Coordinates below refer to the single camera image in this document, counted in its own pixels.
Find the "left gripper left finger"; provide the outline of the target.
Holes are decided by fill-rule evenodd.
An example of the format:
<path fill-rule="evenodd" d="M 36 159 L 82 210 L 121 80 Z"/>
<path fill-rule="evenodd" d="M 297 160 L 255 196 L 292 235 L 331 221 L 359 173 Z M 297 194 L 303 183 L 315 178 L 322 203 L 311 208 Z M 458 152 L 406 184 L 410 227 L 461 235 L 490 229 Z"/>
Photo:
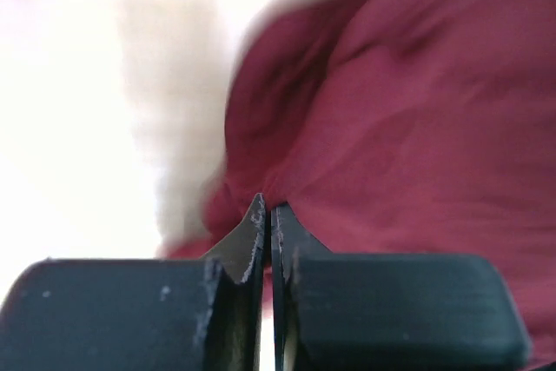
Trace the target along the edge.
<path fill-rule="evenodd" d="M 266 208 L 198 260 L 47 259 L 1 310 L 4 370 L 254 370 Z"/>

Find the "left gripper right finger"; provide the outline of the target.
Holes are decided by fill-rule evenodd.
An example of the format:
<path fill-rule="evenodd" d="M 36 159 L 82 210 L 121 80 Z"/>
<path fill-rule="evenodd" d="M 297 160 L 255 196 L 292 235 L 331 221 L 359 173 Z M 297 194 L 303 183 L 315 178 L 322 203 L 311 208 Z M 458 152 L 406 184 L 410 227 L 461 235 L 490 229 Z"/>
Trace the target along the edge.
<path fill-rule="evenodd" d="M 517 370 L 531 339 L 477 255 L 336 254 L 282 205 L 270 215 L 279 370 Z"/>

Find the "dark maroon t shirt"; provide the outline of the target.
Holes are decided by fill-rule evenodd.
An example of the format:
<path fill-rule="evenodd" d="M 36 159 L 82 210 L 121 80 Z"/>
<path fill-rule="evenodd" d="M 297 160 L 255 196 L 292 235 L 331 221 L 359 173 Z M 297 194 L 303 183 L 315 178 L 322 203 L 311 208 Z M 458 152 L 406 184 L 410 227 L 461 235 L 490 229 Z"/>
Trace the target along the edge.
<path fill-rule="evenodd" d="M 262 193 L 338 252 L 481 255 L 555 359 L 555 0 L 322 0 L 235 76 L 216 245 Z"/>

